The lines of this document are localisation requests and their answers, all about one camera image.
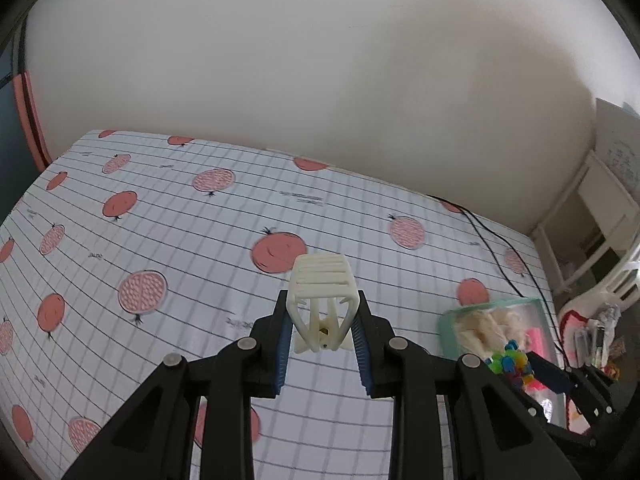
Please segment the colourful plastic block toy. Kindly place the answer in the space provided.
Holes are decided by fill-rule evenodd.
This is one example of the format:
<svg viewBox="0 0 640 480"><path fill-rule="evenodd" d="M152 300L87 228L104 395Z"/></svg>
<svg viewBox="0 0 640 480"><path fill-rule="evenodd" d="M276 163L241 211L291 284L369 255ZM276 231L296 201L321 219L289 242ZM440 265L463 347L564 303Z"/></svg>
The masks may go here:
<svg viewBox="0 0 640 480"><path fill-rule="evenodd" d="M487 358L485 364L494 374L506 378L514 388L523 389L535 380L527 354L514 339L510 339L501 351Z"/></svg>

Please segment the cream lace scrunchie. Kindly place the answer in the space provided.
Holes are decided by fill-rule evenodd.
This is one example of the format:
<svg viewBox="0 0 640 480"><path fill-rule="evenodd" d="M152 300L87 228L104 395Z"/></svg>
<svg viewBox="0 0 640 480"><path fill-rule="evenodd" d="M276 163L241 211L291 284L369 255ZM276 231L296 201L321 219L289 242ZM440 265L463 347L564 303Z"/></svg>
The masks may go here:
<svg viewBox="0 0 640 480"><path fill-rule="evenodd" d="M527 346L526 325L518 312L508 308L474 310L454 321L454 334L464 352L487 359L501 351L510 339L521 350Z"/></svg>

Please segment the white plastic hair claw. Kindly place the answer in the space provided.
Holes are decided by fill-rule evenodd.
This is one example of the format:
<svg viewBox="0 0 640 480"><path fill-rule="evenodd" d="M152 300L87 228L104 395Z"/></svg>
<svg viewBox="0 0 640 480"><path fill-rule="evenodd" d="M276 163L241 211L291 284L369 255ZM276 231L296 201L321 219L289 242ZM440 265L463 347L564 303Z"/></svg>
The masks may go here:
<svg viewBox="0 0 640 480"><path fill-rule="evenodd" d="M360 304L354 274L344 255L300 255L288 282L286 310L295 327L294 352L352 350Z"/></svg>

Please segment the clutter pile on chair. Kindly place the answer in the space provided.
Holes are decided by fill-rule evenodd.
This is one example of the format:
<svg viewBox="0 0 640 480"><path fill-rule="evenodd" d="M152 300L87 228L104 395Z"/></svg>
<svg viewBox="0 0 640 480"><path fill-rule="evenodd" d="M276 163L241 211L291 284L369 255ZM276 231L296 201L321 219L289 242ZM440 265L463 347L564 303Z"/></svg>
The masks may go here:
<svg viewBox="0 0 640 480"><path fill-rule="evenodd" d="M619 380L620 368L612 361L611 347L621 316L614 304L606 304L593 318L568 310L562 316L560 335L570 367L590 365Z"/></svg>

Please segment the teal shallow box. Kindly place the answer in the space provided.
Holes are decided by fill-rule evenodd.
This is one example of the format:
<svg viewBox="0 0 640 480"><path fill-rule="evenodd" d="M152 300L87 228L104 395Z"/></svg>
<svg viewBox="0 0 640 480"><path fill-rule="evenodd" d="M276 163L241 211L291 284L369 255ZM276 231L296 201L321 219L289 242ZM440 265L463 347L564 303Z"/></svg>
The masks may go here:
<svg viewBox="0 0 640 480"><path fill-rule="evenodd" d="M474 353L489 360L505 352L508 342L515 341L521 352L533 351L558 367L564 366L561 352L555 347L551 322L536 298L452 309L440 318L437 327L442 355L447 359Z"/></svg>

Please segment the white plastic chair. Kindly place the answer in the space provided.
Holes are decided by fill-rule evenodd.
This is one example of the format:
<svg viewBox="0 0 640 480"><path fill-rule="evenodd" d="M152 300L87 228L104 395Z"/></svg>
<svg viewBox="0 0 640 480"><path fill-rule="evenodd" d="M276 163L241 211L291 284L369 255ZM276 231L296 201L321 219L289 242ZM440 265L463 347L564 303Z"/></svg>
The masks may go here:
<svg viewBox="0 0 640 480"><path fill-rule="evenodd" d="M628 252L597 285L562 307L558 314L560 334L571 313L588 320L607 304L616 304L624 312L639 301L639 252L639 235L636 235Z"/></svg>

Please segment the pomegranate print bed sheet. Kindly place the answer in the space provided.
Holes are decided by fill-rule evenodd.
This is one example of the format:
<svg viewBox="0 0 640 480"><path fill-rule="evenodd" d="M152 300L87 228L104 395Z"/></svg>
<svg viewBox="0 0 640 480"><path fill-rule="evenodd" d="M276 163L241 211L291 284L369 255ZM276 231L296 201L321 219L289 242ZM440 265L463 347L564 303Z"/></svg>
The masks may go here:
<svg viewBox="0 0 640 480"><path fill-rule="evenodd" d="M1 226L1 414L61 478L166 354L195 360L269 314L302 252L348 260L371 310L439 353L471 301L548 297L533 242L322 162L94 130Z"/></svg>

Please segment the white bedside shelf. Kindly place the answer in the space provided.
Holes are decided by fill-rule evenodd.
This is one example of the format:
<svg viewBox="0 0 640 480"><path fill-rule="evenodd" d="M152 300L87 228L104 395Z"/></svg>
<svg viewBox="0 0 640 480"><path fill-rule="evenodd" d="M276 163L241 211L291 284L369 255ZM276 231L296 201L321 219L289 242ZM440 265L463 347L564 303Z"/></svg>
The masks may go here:
<svg viewBox="0 0 640 480"><path fill-rule="evenodd" d="M589 152L532 232L552 295L570 292L610 250L626 256L638 231L639 204Z"/></svg>

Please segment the white printed card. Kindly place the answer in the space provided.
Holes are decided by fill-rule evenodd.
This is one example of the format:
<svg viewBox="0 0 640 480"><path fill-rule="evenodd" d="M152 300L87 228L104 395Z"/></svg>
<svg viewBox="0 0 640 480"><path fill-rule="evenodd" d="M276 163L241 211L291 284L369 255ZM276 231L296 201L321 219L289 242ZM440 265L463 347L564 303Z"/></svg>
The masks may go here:
<svg viewBox="0 0 640 480"><path fill-rule="evenodd" d="M596 99L596 154L639 201L640 119L627 105Z"/></svg>

